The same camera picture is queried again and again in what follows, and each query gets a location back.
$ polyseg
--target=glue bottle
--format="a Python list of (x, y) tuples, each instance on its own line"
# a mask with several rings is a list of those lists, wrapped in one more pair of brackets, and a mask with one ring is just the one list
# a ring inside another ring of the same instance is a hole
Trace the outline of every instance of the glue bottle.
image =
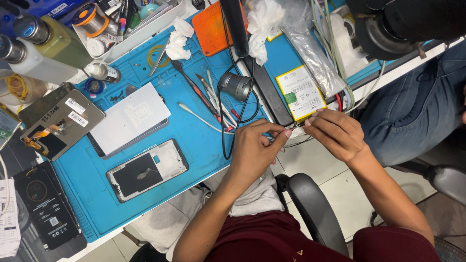
[(109, 83), (117, 83), (121, 79), (121, 73), (117, 69), (108, 65), (94, 63), (86, 66), (86, 71), (89, 72), (95, 79), (104, 80)]

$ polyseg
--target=maroon shirt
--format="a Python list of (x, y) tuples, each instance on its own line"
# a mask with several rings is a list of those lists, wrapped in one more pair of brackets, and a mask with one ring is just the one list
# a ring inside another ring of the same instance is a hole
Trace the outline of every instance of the maroon shirt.
[(422, 235), (397, 227), (363, 228), (353, 238), (354, 260), (308, 239), (286, 212), (227, 217), (206, 262), (439, 262)]

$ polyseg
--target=person's hand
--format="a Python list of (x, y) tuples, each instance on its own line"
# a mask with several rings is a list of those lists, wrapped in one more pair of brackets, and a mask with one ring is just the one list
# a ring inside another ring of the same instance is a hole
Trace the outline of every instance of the person's hand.
[(318, 109), (304, 122), (306, 134), (321, 142), (338, 160), (348, 163), (366, 145), (361, 124), (343, 112)]
[[(263, 133), (273, 133), (270, 143)], [(275, 162), (292, 131), (265, 119), (240, 127), (235, 132), (233, 156), (227, 179), (241, 196)]]
[[(466, 85), (463, 89), (463, 95), (465, 95), (465, 105), (466, 105)], [(463, 123), (466, 124), (466, 112), (463, 112)]]

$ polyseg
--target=white notebook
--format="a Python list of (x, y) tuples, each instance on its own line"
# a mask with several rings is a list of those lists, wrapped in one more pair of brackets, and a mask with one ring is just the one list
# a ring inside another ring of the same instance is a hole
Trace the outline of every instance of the white notebook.
[(105, 111), (90, 133), (108, 155), (171, 115), (152, 83)]

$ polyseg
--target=red wire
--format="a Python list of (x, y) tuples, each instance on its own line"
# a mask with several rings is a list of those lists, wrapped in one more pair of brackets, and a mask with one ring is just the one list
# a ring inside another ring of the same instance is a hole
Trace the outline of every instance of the red wire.
[(342, 101), (340, 100), (340, 96), (338, 94), (335, 95), (336, 100), (338, 102), (338, 111), (342, 111)]

